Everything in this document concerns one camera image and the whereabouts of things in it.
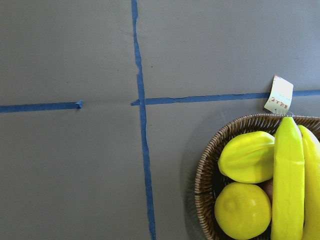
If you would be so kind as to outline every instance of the basket of fruit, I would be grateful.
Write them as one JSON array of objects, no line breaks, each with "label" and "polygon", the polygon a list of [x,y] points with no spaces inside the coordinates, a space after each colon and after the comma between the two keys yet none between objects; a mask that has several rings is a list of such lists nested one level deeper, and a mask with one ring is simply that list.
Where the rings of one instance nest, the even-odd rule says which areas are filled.
[{"label": "basket of fruit", "polygon": [[252,114],[222,127],[197,166],[208,240],[320,236],[320,117]]}]

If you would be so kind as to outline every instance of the brown woven basket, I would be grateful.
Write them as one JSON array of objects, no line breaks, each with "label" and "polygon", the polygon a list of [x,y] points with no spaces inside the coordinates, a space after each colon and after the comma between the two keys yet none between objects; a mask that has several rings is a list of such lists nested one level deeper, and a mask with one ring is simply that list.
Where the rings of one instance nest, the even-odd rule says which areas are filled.
[{"label": "brown woven basket", "polygon": [[[217,196],[232,179],[222,175],[218,159],[225,145],[235,136],[255,131],[274,134],[285,115],[268,113],[239,117],[221,128],[206,146],[198,163],[195,176],[195,206],[202,230],[208,240],[232,240],[219,227],[214,213]],[[295,122],[303,125],[320,138],[320,117],[293,115]],[[271,226],[253,240],[269,240]]]}]

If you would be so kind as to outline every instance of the yellow banana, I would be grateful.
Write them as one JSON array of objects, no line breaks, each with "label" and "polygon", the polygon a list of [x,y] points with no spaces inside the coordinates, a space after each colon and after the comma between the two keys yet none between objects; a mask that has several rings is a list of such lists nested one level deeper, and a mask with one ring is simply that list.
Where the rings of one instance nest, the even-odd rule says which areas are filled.
[{"label": "yellow banana", "polygon": [[320,142],[306,127],[299,125],[305,161],[304,228],[302,240],[320,238]]},{"label": "yellow banana", "polygon": [[274,145],[275,138],[265,131],[240,134],[223,148],[219,170],[241,183],[269,180],[274,174]]},{"label": "yellow banana", "polygon": [[275,133],[273,167],[271,239],[301,240],[305,160],[302,136],[292,117],[284,117]]}]

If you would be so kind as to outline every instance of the blue painter's tape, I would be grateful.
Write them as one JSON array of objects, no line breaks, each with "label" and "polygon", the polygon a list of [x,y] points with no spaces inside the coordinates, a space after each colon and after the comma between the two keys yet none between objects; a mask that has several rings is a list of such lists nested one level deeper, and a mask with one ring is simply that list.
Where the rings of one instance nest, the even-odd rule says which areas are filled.
[{"label": "blue painter's tape", "polygon": [[0,106],[0,113],[17,113],[17,112],[33,112],[33,111],[49,111],[49,110],[81,109],[81,108],[82,108],[82,100],[77,102]]},{"label": "blue painter's tape", "polygon": [[150,170],[150,155],[147,141],[147,112],[145,102],[145,87],[142,72],[142,60],[140,55],[140,48],[137,38],[137,19],[138,19],[138,3],[137,0],[131,0],[132,7],[132,25],[133,25],[133,41],[134,41],[134,55],[135,64],[138,67],[138,74],[136,76],[140,106],[140,125],[141,125],[141,141],[143,154],[143,169],[144,169],[144,184],[146,194],[147,215],[149,222],[149,231],[152,240],[156,240],[156,221],[154,211],[154,199],[152,191],[152,180]]},{"label": "blue painter's tape", "polygon": [[[315,96],[320,95],[320,90],[304,90],[294,91],[293,97]],[[198,103],[198,102],[214,102],[214,101],[228,101],[228,100],[244,100],[244,99],[267,99],[270,92],[257,92],[245,94],[222,94],[222,95],[207,95],[207,96],[187,96],[187,97],[159,97],[145,99],[146,105],[157,104],[174,104],[174,103]],[[138,106],[140,100],[137,99],[131,103],[132,106]]]}]

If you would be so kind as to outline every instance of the white paper tag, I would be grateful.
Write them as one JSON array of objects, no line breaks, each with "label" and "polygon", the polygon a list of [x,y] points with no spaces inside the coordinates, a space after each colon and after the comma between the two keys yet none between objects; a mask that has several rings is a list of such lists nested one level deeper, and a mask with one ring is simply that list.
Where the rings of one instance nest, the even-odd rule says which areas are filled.
[{"label": "white paper tag", "polygon": [[292,83],[275,75],[270,97],[264,105],[264,108],[274,114],[286,114],[290,108],[293,90],[294,85]]}]

